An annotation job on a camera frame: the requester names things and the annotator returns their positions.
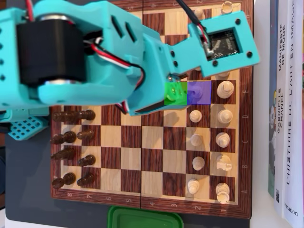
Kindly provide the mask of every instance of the dark chess piece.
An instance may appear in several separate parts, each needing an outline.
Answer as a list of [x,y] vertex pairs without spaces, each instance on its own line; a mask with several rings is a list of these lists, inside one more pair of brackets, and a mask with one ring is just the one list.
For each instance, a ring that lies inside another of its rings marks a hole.
[[96,158],[93,155],[88,155],[85,158],[82,158],[78,161],[78,165],[79,166],[87,166],[87,165],[94,165],[94,163],[96,162]]
[[73,173],[67,173],[64,175],[63,178],[57,178],[52,181],[52,186],[54,189],[60,189],[62,188],[65,184],[70,185],[73,184],[76,180],[76,176]]
[[80,140],[83,140],[83,139],[93,139],[94,138],[94,132],[92,130],[86,130],[86,131],[83,131],[83,132],[79,132],[77,134],[77,138],[80,139]]
[[86,110],[78,112],[78,118],[83,120],[94,120],[96,117],[93,110]]
[[83,187],[94,182],[94,175],[89,173],[77,181],[77,185]]
[[76,134],[72,131],[66,132],[64,134],[57,134],[51,138],[51,144],[63,144],[63,143],[73,143],[76,140]]
[[72,148],[65,148],[51,156],[51,159],[53,160],[62,160],[62,159],[67,159],[71,160],[74,158],[75,151]]

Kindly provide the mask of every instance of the screw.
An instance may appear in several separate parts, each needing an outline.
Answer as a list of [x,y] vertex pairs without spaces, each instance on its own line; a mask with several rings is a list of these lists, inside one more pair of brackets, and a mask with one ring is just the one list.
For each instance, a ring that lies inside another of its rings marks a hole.
[[214,67],[216,67],[218,64],[219,64],[219,62],[216,61],[216,60],[214,60],[214,61],[212,62],[212,65],[213,65]]
[[248,58],[251,58],[251,57],[252,57],[252,52],[251,52],[251,51],[247,52],[247,57],[248,57]]

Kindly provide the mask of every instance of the dark pawn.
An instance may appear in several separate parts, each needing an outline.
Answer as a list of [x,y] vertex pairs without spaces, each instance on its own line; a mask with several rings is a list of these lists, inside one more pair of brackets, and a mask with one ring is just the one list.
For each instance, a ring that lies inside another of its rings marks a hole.
[[79,132],[77,134],[77,138],[82,140],[82,139],[93,139],[94,138],[94,132],[92,130],[86,130],[86,131],[83,131],[83,132]]
[[66,132],[64,134],[57,134],[51,138],[51,144],[63,144],[63,143],[73,143],[76,140],[76,134],[74,132]]
[[62,188],[65,184],[70,185],[73,184],[76,180],[76,176],[73,173],[67,173],[64,175],[63,178],[57,178],[53,180],[52,185],[54,189],[60,189]]
[[86,176],[80,178],[78,181],[77,181],[77,185],[80,186],[80,187],[83,187],[87,184],[91,184],[94,182],[94,175],[89,173],[87,174]]
[[77,112],[54,112],[52,119],[55,122],[75,122],[77,120]]
[[82,158],[78,161],[79,166],[87,166],[87,165],[94,165],[96,162],[96,158],[93,155],[88,155],[85,158]]
[[95,116],[96,116],[95,112],[92,110],[78,112],[78,118],[83,119],[83,120],[94,120]]
[[75,151],[72,148],[65,148],[51,156],[51,159],[54,160],[61,160],[61,159],[67,159],[71,160],[74,158]]

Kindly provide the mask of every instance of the white book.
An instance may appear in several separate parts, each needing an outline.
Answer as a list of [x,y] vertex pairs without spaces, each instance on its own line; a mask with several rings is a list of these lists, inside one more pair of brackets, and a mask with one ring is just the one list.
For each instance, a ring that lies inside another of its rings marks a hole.
[[275,192],[274,192],[274,208],[283,218],[285,185],[283,180],[286,169],[285,164],[287,157],[287,147],[285,138],[285,129],[287,127],[286,108],[287,108],[287,87],[286,73],[289,71],[288,52],[290,43],[290,28],[288,27],[288,14],[292,0],[279,0],[278,6],[278,42],[277,42],[277,71],[276,71],[276,133],[275,133]]

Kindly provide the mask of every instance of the book spine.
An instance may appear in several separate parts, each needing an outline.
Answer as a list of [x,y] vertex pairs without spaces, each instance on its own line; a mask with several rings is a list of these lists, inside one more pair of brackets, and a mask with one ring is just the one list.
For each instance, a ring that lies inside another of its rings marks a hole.
[[288,39],[286,88],[287,136],[286,164],[284,174],[284,217],[294,228],[303,228],[303,184],[302,184],[302,28],[303,0],[289,1],[290,28]]
[[278,43],[277,43],[277,74],[276,74],[276,134],[275,134],[275,198],[274,208],[284,217],[283,205],[285,188],[283,177],[285,176],[285,128],[286,128],[286,64],[288,47],[288,13],[290,0],[279,0],[278,6]]

